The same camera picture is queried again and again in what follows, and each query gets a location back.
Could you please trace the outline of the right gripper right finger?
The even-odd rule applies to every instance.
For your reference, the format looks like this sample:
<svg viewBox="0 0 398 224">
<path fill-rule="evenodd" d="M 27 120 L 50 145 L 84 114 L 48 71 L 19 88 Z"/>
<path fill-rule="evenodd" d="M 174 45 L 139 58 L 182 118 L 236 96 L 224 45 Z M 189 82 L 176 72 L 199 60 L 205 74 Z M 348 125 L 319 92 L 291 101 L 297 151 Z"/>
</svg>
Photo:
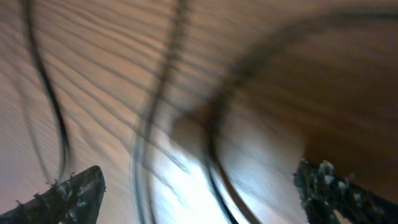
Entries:
<svg viewBox="0 0 398 224">
<path fill-rule="evenodd" d="M 339 223 L 337 211 L 351 223 L 397 224 L 397 204 L 335 175 L 328 161 L 300 161 L 294 185 L 308 223 Z"/>
</svg>

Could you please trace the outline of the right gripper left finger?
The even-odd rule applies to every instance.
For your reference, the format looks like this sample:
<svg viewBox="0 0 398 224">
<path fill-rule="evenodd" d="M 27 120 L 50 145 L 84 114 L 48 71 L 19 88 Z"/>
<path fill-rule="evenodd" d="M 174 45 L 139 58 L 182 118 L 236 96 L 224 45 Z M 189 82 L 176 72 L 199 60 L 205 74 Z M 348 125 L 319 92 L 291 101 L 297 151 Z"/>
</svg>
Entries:
<svg viewBox="0 0 398 224">
<path fill-rule="evenodd" d="M 104 193 L 103 172 L 92 166 L 56 183 L 1 215 L 1 224 L 96 224 Z"/>
</svg>

